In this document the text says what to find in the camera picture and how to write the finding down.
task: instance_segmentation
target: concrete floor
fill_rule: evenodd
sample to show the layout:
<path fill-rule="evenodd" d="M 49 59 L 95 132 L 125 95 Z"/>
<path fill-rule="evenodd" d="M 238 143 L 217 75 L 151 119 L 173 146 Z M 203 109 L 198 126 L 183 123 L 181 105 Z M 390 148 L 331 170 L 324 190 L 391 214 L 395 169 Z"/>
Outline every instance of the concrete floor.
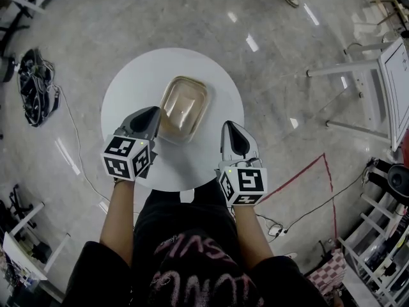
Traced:
<path fill-rule="evenodd" d="M 296 9 L 284 0 L 52 0 L 46 15 L 36 14 L 28 21 L 31 28 L 15 35 L 10 51 L 20 55 L 39 47 L 55 64 L 56 83 L 64 89 L 79 130 L 84 171 L 105 196 L 113 184 L 99 156 L 100 112 L 114 76 L 138 55 L 161 47 L 192 49 L 214 59 L 240 91 L 245 126 L 259 142 L 270 192 L 325 154 L 333 192 L 321 157 L 256 207 L 288 226 L 356 179 L 370 156 L 383 157 L 388 148 L 325 126 L 329 118 L 366 124 L 352 74 L 304 75 L 308 68 L 348 61 L 343 49 L 352 42 L 380 42 L 388 23 L 368 24 L 382 15 L 365 0 L 301 2 Z M 259 47 L 255 52 L 247 44 L 249 34 Z M 64 103 L 39 129 L 24 118 L 15 78 L 1 88 L 0 103 L 1 198 L 7 199 L 13 184 L 20 183 L 26 200 L 45 202 L 36 217 L 44 240 L 55 248 L 70 233 L 72 239 L 49 273 L 51 282 L 65 291 L 84 243 L 99 238 L 105 217 L 100 197 L 82 171 L 73 172 L 56 145 L 62 142 L 79 165 Z M 360 201 L 361 192 L 359 181 L 336 198 L 338 235 L 346 235 L 368 208 Z M 148 189 L 136 187 L 136 212 L 148 194 Z M 271 248 L 277 255 L 296 251 L 296 261 L 308 271 L 320 259 L 318 240 L 334 237 L 333 223 L 329 203 L 274 240 Z"/>

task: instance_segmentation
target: shirt sleeve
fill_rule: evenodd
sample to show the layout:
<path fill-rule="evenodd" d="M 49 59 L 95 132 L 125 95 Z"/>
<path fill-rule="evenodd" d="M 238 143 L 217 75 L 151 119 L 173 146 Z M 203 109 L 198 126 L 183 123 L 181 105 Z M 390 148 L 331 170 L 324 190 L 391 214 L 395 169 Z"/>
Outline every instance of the shirt sleeve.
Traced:
<path fill-rule="evenodd" d="M 301 274 L 296 263 L 285 256 L 271 257 L 249 273 L 267 306 L 328 307 L 320 291 Z"/>
<path fill-rule="evenodd" d="M 89 241 L 75 264 L 62 306 L 128 306 L 130 291 L 127 263 L 103 244 Z"/>

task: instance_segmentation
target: forearm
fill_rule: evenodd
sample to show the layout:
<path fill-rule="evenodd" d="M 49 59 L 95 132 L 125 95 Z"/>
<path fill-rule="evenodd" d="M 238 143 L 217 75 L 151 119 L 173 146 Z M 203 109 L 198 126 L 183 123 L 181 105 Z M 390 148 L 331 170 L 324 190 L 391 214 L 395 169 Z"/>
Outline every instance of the forearm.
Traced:
<path fill-rule="evenodd" d="M 253 206 L 237 206 L 234 209 L 240 250 L 245 265 L 252 269 L 274 255 L 258 223 Z"/>
<path fill-rule="evenodd" d="M 129 266 L 134 248 L 134 186 L 129 181 L 115 186 L 100 237 L 100 243 L 115 251 Z"/>

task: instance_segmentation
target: white cube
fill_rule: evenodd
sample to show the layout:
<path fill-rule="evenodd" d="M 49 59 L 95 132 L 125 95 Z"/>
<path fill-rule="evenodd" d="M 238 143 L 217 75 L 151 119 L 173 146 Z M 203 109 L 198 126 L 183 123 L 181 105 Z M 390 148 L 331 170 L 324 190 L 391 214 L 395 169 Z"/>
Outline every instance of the white cube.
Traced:
<path fill-rule="evenodd" d="M 101 157 L 107 175 L 134 181 L 150 165 L 149 141 L 109 135 Z"/>
<path fill-rule="evenodd" d="M 228 166 L 222 170 L 219 183 L 228 206 L 257 205 L 267 193 L 267 169 Z"/>

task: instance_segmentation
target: food container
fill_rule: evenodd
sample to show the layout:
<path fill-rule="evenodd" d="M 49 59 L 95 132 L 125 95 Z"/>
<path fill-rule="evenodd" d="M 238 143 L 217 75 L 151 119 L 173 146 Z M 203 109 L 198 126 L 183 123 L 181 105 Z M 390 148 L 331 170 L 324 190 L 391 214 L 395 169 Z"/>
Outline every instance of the food container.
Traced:
<path fill-rule="evenodd" d="M 188 143 L 199 127 L 209 100 L 205 84 L 185 76 L 175 77 L 160 103 L 159 136 L 176 145 Z"/>

